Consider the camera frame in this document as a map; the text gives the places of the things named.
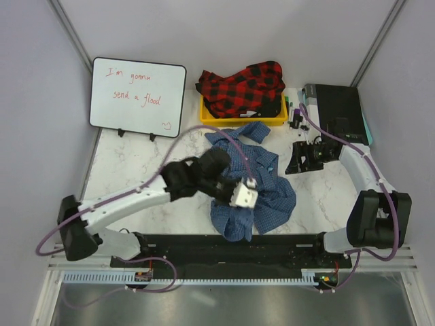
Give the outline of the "blue checkered long sleeve shirt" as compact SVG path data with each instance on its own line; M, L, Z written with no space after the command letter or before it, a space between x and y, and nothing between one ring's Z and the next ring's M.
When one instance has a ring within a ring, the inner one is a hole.
M214 228L227 241L250 241L253 229L265 234L287 223L296 207L296 192L290 182L278 175L279 156L261 147L270 128L262 122L252 122L235 130L225 129L244 153L242 158L228 138L218 132L207 133L205 138L212 148L227 152L231 165L223 172L229 179L247 179L249 174L243 161L249 164L256 180L258 199L255 208L242 209L211 203L210 217Z

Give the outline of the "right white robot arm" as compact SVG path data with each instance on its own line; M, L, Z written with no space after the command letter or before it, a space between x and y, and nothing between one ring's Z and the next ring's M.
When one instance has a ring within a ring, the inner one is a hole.
M339 161L346 168L358 197L345 227L319 235L321 244L311 250L313 263L324 268L336 259L336 253L358 251L381 261L392 260L404 243L411 197L396 191L384 179L367 146L350 143L324 130L311 142L297 141L292 145L285 172L314 172L332 161Z

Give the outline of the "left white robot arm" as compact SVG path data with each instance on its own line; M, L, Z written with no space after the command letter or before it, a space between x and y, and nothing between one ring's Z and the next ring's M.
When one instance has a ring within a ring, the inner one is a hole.
M231 159L222 149L208 149L201 157L189 157L163 166L157 178L124 193L100 199L89 205L70 195L62 199L57 218L60 237L68 261L79 261L107 249L134 267L144 266L149 251L141 246L140 234L126 236L108 230L112 223L153 206L191 198L201 192L230 206L240 179L223 176Z

